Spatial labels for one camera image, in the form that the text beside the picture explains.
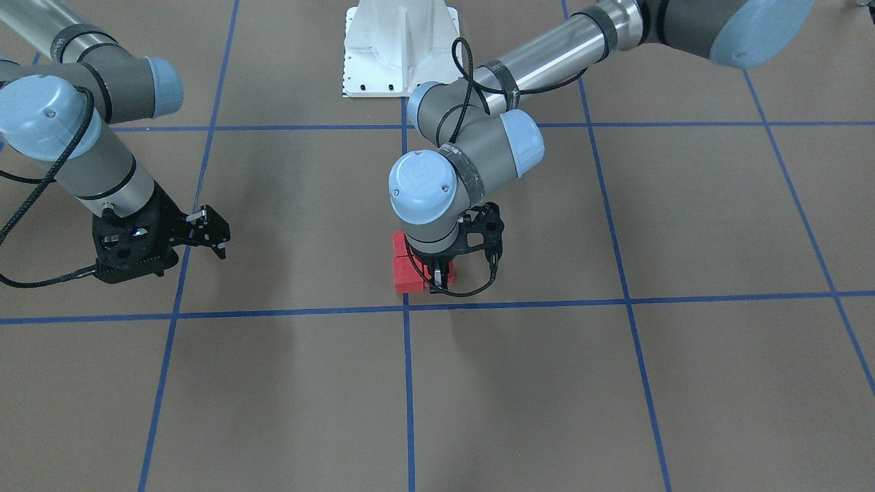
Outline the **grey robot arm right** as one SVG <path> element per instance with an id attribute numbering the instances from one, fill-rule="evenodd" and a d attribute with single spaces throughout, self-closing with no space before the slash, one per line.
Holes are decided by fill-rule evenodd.
<path id="1" fill-rule="evenodd" d="M 52 59 L 23 66 L 2 60 L 2 141 L 46 172 L 2 228 L 6 239 L 46 191 L 57 184 L 92 213 L 96 262 L 41 282 L 52 286 L 96 277 L 117 284 L 178 262 L 175 246 L 206 247 L 227 256 L 228 222 L 210 206 L 187 214 L 111 128 L 159 118 L 184 101 L 181 77 L 161 58 L 138 58 L 109 33 L 60 1 L 3 1 L 3 24 Z"/>

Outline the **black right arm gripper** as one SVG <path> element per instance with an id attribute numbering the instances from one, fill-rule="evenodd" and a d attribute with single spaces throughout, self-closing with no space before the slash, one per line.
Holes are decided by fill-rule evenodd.
<path id="1" fill-rule="evenodd" d="M 92 238 L 96 246 L 96 273 L 106 284 L 118 284 L 154 274 L 162 277 L 178 264 L 179 255 L 171 242 L 175 227 L 182 224 L 189 232 L 179 243 L 209 247 L 219 259 L 227 259 L 225 244 L 231 239 L 230 225 L 212 206 L 202 205 L 185 217 L 184 212 L 156 184 L 150 199 L 134 214 L 120 217 L 103 212 L 92 217 Z"/>

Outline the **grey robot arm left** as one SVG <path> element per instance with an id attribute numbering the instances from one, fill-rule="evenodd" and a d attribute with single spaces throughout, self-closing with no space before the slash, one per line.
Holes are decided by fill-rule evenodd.
<path id="1" fill-rule="evenodd" d="M 544 158 L 543 134 L 526 100 L 579 80 L 613 53 L 662 44 L 719 66 L 756 68 L 800 31 L 811 1 L 597 1 L 496 59 L 473 62 L 465 38 L 451 44 L 460 76 L 425 82 L 407 116 L 433 148 L 396 160 L 390 203 L 402 221 L 401 267 L 429 292 L 454 297 L 450 266 L 482 252 L 494 283 L 504 224 L 487 196 Z"/>

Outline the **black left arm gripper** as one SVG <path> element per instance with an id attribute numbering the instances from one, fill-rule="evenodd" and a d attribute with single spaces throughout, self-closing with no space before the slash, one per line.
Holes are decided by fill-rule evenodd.
<path id="1" fill-rule="evenodd" d="M 449 274 L 450 264 L 438 264 L 443 261 L 453 261 L 454 255 L 450 254 L 450 250 L 444 250 L 438 253 L 425 253 L 422 250 L 416 249 L 413 243 L 409 243 L 410 255 L 415 258 L 418 264 L 421 264 L 421 271 L 429 274 L 429 293 L 446 293 L 449 290 Z"/>

